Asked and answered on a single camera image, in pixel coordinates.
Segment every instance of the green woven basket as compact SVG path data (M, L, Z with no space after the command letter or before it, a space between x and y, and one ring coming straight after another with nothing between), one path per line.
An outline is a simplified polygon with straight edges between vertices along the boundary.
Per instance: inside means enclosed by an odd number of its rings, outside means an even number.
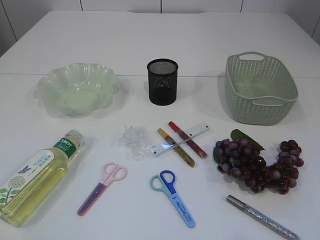
M263 59L241 59L244 55L258 55ZM296 84L285 65L259 52L230 56L224 84L232 118L244 124L278 124L298 99Z

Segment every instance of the yellow oil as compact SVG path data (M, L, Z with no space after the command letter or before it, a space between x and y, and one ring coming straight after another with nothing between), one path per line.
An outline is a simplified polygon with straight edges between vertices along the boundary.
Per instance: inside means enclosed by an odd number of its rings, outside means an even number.
M82 138L79 135L67 133L64 137L77 149L80 147ZM48 150L54 159L8 204L0 205L0 218L13 226L22 226L68 171L68 156L57 147Z

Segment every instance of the clear plastic ruler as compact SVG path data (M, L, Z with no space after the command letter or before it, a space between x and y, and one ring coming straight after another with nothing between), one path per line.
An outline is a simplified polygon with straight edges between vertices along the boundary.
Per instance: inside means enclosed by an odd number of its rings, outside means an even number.
M149 147L149 149L154 156L159 156L176 146L182 145L185 142L198 137L199 135L209 130L209 125L202 122L184 131L189 136L188 139L183 140L177 133L169 134L169 136L175 141L175 144L168 144L166 141L162 141L157 145Z

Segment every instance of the cooking oil bottle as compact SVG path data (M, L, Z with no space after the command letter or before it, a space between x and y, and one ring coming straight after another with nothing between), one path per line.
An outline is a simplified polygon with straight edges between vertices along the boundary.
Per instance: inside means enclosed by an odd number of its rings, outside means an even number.
M70 130L53 148L36 152L0 186L0 218L20 227L68 171L83 135Z

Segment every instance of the scissors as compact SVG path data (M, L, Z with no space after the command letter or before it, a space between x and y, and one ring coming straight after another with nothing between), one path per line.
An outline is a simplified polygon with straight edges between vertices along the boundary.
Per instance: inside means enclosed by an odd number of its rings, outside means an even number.
M117 176L119 171L123 170L120 176ZM88 198L79 208L77 214L83 216L92 207L92 205L98 200L102 193L115 181L121 181L127 176L127 168L121 166L115 162L109 162L101 167L101 178L99 183L93 189Z
M164 178L164 174L172 175L173 179L171 182L167 182ZM158 179L162 184L162 187L155 187L154 180ZM191 214L188 212L188 209L182 202L181 198L179 197L178 193L174 188L174 183L176 180L176 176L172 171L164 170L160 172L159 175L154 175L150 180L150 186L153 190L158 192L164 192L165 195L170 199L171 203L178 211L184 222L187 224L189 228L194 228L196 226L195 221L193 220Z

